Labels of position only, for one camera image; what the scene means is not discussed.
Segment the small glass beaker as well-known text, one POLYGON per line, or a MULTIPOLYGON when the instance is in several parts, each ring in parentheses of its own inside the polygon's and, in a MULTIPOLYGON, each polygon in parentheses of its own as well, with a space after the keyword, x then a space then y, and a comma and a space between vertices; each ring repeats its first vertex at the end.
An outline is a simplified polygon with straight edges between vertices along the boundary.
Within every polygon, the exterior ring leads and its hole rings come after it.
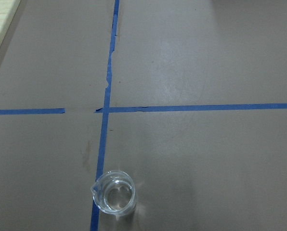
POLYGON ((133 179, 124 171, 112 170, 102 174, 91 186, 97 208, 116 217, 131 214, 137 204, 133 179))

